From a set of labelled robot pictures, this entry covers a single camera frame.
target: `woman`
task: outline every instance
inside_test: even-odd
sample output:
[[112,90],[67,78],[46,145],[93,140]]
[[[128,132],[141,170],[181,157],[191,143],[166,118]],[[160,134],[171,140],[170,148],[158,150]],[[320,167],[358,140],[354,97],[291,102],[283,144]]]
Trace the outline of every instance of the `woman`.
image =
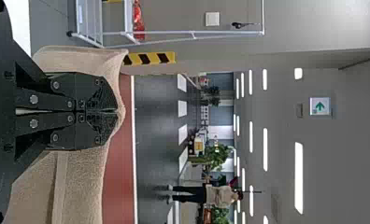
[[205,187],[173,187],[169,185],[167,189],[175,192],[187,192],[191,194],[168,196],[168,204],[173,201],[177,201],[182,203],[205,203],[219,208],[227,208],[237,200],[243,200],[243,192],[232,191],[230,186],[216,188],[209,185],[206,185]]

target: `light switch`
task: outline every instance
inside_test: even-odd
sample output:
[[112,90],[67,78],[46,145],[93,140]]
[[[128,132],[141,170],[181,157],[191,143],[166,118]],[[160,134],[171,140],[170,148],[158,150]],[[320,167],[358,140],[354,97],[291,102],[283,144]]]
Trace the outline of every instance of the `light switch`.
[[206,26],[220,26],[220,13],[207,12],[206,13]]

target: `black pants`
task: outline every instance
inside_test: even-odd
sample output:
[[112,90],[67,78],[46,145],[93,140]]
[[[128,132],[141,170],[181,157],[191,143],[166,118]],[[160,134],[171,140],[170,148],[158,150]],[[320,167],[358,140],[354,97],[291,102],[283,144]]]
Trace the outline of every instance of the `black pants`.
[[206,203],[205,187],[173,187],[173,191],[187,192],[192,195],[174,195],[173,200],[182,203]]

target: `potted plant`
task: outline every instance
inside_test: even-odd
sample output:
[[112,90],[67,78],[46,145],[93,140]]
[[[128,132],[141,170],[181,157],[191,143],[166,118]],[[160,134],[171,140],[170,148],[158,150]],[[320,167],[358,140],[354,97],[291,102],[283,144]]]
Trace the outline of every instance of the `potted plant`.
[[220,95],[220,87],[218,86],[210,86],[203,88],[203,92],[212,95],[212,96],[217,96]]
[[229,224],[229,209],[213,207],[211,209],[212,224]]
[[205,155],[201,157],[190,157],[189,161],[192,164],[209,165],[210,170],[217,169],[220,171],[222,165],[228,159],[230,151],[231,150],[223,144],[218,144],[216,147],[207,146],[205,148]]
[[209,99],[202,99],[200,101],[200,105],[205,105],[205,106],[208,106],[208,105],[214,105],[214,106],[219,106],[220,105],[220,102],[221,102],[221,99],[219,97],[212,97],[212,98],[209,98]]

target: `green exit sign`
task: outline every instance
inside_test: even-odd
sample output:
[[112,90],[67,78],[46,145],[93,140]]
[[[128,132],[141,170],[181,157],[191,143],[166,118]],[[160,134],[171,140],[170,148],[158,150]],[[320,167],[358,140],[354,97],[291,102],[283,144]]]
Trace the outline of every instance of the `green exit sign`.
[[310,98],[311,116],[331,116],[330,97],[311,97]]

